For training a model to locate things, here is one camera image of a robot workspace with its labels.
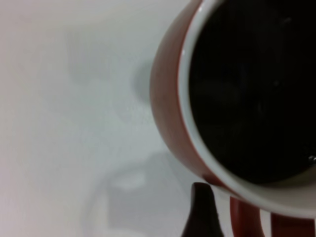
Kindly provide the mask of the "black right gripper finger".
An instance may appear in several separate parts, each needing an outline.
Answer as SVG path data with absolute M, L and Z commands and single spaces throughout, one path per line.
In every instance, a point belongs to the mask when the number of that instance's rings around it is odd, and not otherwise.
M 210 185 L 195 182 L 191 189 L 191 208 L 183 237 L 222 237 L 215 198 Z

